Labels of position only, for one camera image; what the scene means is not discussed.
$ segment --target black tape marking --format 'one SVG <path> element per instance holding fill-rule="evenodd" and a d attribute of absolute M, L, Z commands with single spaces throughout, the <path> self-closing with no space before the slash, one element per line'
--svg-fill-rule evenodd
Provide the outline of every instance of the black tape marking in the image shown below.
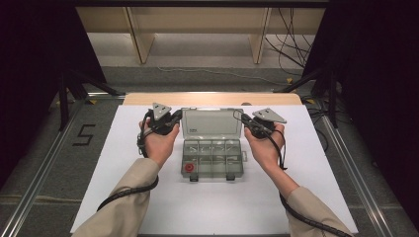
<path fill-rule="evenodd" d="M 77 135 L 77 137 L 88 137 L 87 142 L 85 142 L 85 143 L 73 143 L 73 146 L 88 146 L 90 144 L 90 140 L 92 140 L 93 135 L 92 134 L 82 134 L 83 129 L 86 126 L 94 127 L 96 125 L 95 124 L 83 124 L 81 126 L 81 129 L 80 129 L 79 134 Z"/>

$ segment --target transparent plastic box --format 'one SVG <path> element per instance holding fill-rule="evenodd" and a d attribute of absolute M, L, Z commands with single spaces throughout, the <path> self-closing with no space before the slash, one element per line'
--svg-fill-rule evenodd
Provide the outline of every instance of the transparent plastic box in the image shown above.
<path fill-rule="evenodd" d="M 199 178 L 234 181 L 242 177 L 240 113 L 241 109 L 183 109 L 184 178 L 197 182 Z"/>

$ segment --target hand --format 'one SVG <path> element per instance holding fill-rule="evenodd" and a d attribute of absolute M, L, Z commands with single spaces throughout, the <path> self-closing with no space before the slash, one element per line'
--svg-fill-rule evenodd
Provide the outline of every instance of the hand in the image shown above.
<path fill-rule="evenodd" d="M 285 127 L 280 123 L 275 123 L 275 130 L 280 131 L 284 134 Z M 274 144 L 268 138 L 259 139 L 252 135 L 252 132 L 249 128 L 244 128 L 244 136 L 247 138 L 252 149 L 252 154 L 255 160 L 259 165 L 267 171 L 271 167 L 278 167 L 278 151 L 275 149 Z M 280 148 L 284 145 L 283 137 L 279 132 L 274 131 L 271 134 L 271 137 L 277 142 Z"/>
<path fill-rule="evenodd" d="M 149 122 L 150 120 L 148 119 L 144 125 L 144 129 L 148 129 Z M 172 154 L 173 144 L 178 133 L 179 125 L 175 124 L 172 131 L 167 135 L 151 132 L 145 137 L 145 150 L 147 151 L 148 157 L 155 161 L 160 169 Z"/>

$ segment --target sleeve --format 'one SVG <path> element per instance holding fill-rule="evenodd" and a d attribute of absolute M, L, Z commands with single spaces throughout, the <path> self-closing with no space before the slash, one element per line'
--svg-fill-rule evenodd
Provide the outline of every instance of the sleeve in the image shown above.
<path fill-rule="evenodd" d="M 350 235 L 351 232 L 344 223 L 333 213 L 333 211 L 315 196 L 310 190 L 299 187 L 288 197 L 287 203 L 299 214 L 317 222 L 332 226 Z M 290 215 L 287 212 L 290 222 L 291 236 L 312 237 L 312 236 L 335 236 L 326 231 L 309 226 Z"/>
<path fill-rule="evenodd" d="M 149 186 L 158 172 L 159 167 L 153 160 L 137 159 L 110 196 L 123 190 Z M 150 192 L 115 199 L 86 220 L 72 236 L 137 236 L 149 199 Z"/>

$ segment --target white tabletop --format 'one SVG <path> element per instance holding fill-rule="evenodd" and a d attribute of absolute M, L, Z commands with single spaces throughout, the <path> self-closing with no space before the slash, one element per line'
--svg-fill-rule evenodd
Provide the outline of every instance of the white tabletop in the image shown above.
<path fill-rule="evenodd" d="M 182 107 L 172 107 L 172 112 Z M 252 112 L 266 107 L 199 108 L 242 108 L 251 116 Z M 320 197 L 351 232 L 357 233 L 305 106 L 269 108 L 288 121 L 285 132 L 287 173 Z M 148 109 L 150 106 L 118 108 L 71 232 L 95 213 L 132 162 L 140 157 L 136 147 L 138 122 Z M 290 232 L 278 190 L 252 157 L 243 135 L 240 142 L 248 158 L 244 162 L 242 178 L 236 178 L 234 182 L 200 179 L 191 183 L 181 175 L 181 133 L 172 156 L 159 173 L 159 185 L 151 191 L 150 205 L 139 231 L 141 234 L 272 235 Z"/>

